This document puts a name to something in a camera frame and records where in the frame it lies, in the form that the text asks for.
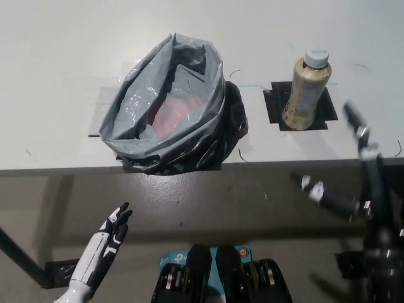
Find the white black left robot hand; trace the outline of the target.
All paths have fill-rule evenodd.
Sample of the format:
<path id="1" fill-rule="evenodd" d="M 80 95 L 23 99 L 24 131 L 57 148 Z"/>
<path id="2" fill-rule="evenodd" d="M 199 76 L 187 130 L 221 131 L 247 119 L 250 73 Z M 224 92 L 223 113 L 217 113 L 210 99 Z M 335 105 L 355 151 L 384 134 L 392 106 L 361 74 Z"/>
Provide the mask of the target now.
<path id="1" fill-rule="evenodd" d="M 128 232 L 128 220 L 133 211 L 129 203 L 116 208 L 93 234 L 71 277 L 96 289 L 105 278 Z"/>

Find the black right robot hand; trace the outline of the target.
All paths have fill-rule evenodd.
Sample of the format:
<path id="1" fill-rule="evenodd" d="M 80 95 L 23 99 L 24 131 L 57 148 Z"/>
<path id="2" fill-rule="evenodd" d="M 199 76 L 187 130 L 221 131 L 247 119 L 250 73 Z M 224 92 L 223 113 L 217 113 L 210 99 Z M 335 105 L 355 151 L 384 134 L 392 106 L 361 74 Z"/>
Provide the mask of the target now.
<path id="1" fill-rule="evenodd" d="M 358 198 L 346 198 L 331 190 L 323 181 L 307 174 L 292 172 L 291 180 L 308 198 L 348 221 L 365 221 L 364 249 L 392 249 L 403 246 L 400 229 L 394 220 L 389 184 L 383 172 L 379 145 L 371 143 L 370 127 L 353 103 L 347 101 L 343 111 L 357 141 L 361 189 Z"/>

